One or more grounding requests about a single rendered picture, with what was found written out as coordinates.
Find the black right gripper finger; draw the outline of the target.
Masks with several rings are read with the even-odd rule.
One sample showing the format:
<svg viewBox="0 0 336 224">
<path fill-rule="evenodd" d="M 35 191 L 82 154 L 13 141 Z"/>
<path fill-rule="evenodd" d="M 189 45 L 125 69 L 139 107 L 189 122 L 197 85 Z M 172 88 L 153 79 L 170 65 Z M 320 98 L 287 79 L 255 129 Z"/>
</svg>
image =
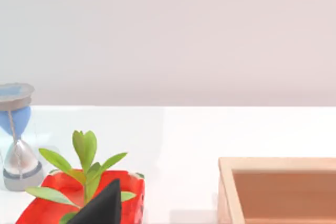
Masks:
<svg viewBox="0 0 336 224">
<path fill-rule="evenodd" d="M 120 224 L 121 190 L 114 179 L 94 199 L 75 214 L 67 224 Z"/>
</svg>

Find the red plant pot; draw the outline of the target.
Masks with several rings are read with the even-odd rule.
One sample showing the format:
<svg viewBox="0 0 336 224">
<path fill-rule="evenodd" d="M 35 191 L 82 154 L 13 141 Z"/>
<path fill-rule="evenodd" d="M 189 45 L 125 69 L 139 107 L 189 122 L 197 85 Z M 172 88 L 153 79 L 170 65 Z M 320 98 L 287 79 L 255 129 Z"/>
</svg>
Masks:
<svg viewBox="0 0 336 224">
<path fill-rule="evenodd" d="M 138 174 L 107 170 L 93 196 L 98 196 L 115 179 L 120 182 L 123 200 L 120 224 L 142 224 L 145 182 Z M 73 216 L 84 206 L 82 184 L 64 172 L 49 174 L 40 187 L 29 188 L 28 193 L 35 199 L 15 224 L 65 224 L 59 221 L 64 215 Z"/>
</svg>

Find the green leafy plant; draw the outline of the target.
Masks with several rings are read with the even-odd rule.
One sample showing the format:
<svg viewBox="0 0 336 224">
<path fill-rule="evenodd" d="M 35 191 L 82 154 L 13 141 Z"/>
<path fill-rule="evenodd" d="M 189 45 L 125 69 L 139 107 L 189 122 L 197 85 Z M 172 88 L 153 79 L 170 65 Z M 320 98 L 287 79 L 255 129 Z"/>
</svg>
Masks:
<svg viewBox="0 0 336 224">
<path fill-rule="evenodd" d="M 126 152 L 118 153 L 111 156 L 103 164 L 94 163 L 97 152 L 97 138 L 93 131 L 83 132 L 75 130 L 72 134 L 72 145 L 79 158 L 81 170 L 74 169 L 70 163 L 57 152 L 47 148 L 40 148 L 39 153 L 50 164 L 62 171 L 64 174 L 76 180 L 82 187 L 83 203 L 78 205 L 69 199 L 61 191 L 50 187 L 28 187 L 25 192 L 43 200 L 55 202 L 62 205 L 74 207 L 76 210 L 64 214 L 58 221 L 58 224 L 67 224 L 75 214 L 77 214 L 89 201 L 91 201 L 96 193 L 101 175 L 108 168 L 121 161 Z"/>
</svg>

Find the blue and grey hourglass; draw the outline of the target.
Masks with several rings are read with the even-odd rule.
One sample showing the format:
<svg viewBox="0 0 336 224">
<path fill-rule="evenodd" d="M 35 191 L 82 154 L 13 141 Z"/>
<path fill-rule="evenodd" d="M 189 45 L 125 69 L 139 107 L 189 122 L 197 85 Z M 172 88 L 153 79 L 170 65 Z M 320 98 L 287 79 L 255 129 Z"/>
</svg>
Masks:
<svg viewBox="0 0 336 224">
<path fill-rule="evenodd" d="M 3 168 L 4 185 L 9 191 L 25 191 L 44 179 L 42 163 L 22 138 L 31 117 L 34 91 L 27 83 L 0 84 L 0 128 L 13 140 Z"/>
</svg>

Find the shallow salmon-coloured box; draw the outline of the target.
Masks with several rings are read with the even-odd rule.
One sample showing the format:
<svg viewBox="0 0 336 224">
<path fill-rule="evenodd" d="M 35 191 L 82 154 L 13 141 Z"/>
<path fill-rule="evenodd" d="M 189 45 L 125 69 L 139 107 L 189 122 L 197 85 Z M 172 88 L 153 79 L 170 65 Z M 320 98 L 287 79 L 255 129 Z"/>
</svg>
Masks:
<svg viewBox="0 0 336 224">
<path fill-rule="evenodd" d="M 336 158 L 220 157 L 218 224 L 336 224 Z"/>
</svg>

